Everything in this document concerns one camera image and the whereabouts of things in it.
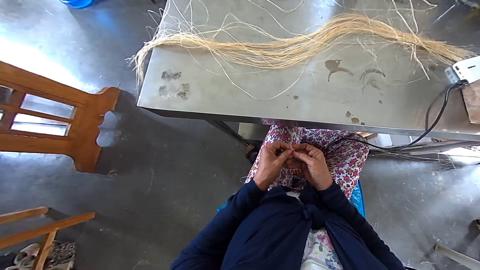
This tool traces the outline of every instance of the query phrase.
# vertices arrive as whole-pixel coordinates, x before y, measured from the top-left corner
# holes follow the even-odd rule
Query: sleeve
[[[378,236],[367,220],[348,201],[337,183],[317,191],[322,203],[343,219],[359,234],[371,253],[389,270],[404,270],[402,262]]]
[[[265,194],[254,181],[243,185],[228,199],[227,206],[182,250],[170,269],[220,269],[233,234]]]

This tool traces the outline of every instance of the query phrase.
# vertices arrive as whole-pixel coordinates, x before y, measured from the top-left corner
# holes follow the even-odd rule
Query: metal table
[[[239,20],[257,25],[275,37],[293,37],[295,33],[317,30],[333,16],[343,12],[362,13],[389,22],[408,31],[394,8],[394,2],[335,0],[169,0],[160,27],[178,29],[178,21],[193,22],[199,31],[218,29],[222,23]],[[414,26],[409,1],[394,0],[399,12]],[[467,8],[457,7],[439,17],[452,2],[432,8],[413,0],[419,33],[455,45],[480,44],[475,21],[466,19]],[[271,39],[248,28],[228,30],[231,34],[207,33],[217,41],[265,42]],[[153,50],[138,106],[163,116],[205,119],[224,131],[220,121],[243,123],[280,123],[309,128],[327,128],[375,133],[420,135],[425,129],[429,105],[449,86],[446,65],[429,60],[419,52],[427,71],[411,59],[401,46],[365,36],[350,36],[323,53],[295,66],[281,70],[260,70],[216,59],[208,51],[161,47]],[[335,72],[332,64],[350,71]],[[378,69],[382,73],[368,73]],[[439,99],[430,112],[435,118]],[[460,91],[451,94],[445,114],[429,134],[431,137],[480,141],[480,127],[470,124]]]

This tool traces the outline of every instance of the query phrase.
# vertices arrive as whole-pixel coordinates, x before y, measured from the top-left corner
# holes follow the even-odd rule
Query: wooden stool
[[[49,209],[48,207],[38,207],[38,208],[3,214],[3,215],[0,215],[0,225],[8,222],[19,221],[19,220],[30,218],[30,217],[45,215],[48,212],[48,209]],[[17,234],[4,237],[0,239],[0,249],[45,235],[45,239],[43,240],[40,246],[40,251],[38,252],[37,257],[35,258],[35,263],[33,264],[33,267],[32,267],[32,270],[42,270],[45,264],[45,260],[47,259],[48,253],[50,252],[53,239],[55,239],[55,235],[57,234],[57,231],[60,229],[70,227],[72,225],[79,224],[81,222],[85,222],[87,220],[91,220],[94,217],[95,217],[95,212],[89,212],[82,215],[62,219],[60,221],[57,221],[51,224],[43,225],[39,228],[32,229],[26,232],[17,233]]]
[[[105,113],[114,110],[120,89],[104,87],[98,94],[89,94],[1,61],[0,85],[4,90],[10,89],[8,97],[4,95],[8,100],[4,104],[0,101],[0,110],[3,111],[0,151],[64,154],[73,159],[78,171],[94,172],[100,154],[100,146],[96,144],[100,133],[98,126]],[[73,106],[72,114],[62,117],[48,111],[22,108],[26,95]],[[52,135],[19,130],[14,127],[17,115],[63,123],[66,132]]]

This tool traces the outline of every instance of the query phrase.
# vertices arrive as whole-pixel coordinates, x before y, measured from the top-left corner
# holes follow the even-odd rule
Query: concrete floor
[[[97,213],[58,236],[78,244],[79,270],[167,269],[250,169],[243,147],[208,123],[135,106],[124,59],[148,39],[145,26],[156,24],[147,10],[159,6],[109,0],[72,10],[57,0],[0,1],[0,60],[85,91],[125,90],[101,126],[98,174],[77,172],[66,156],[0,152],[0,213],[38,206],[53,208],[55,219]],[[367,220],[406,265],[465,269],[431,247],[438,242],[479,259],[480,231],[471,226],[480,217],[479,176],[478,166],[369,157],[361,174]],[[50,220],[2,226],[1,234]]]

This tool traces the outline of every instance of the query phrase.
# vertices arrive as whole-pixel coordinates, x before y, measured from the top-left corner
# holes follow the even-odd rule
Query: lap
[[[325,150],[329,143],[344,137],[362,139],[361,136],[350,131],[272,125],[262,147],[274,141],[283,141],[288,144],[308,143],[319,148],[325,154],[325,161],[332,179],[340,185],[345,195],[350,197],[360,177],[363,163],[367,158],[368,146],[361,142],[344,140],[332,145],[327,151]],[[246,183],[255,176],[260,155],[257,156],[257,160],[247,176]],[[283,167],[279,172],[277,180],[271,187],[278,185],[292,187],[292,179],[292,171]],[[301,191],[301,189],[302,187],[294,188],[297,191]]]

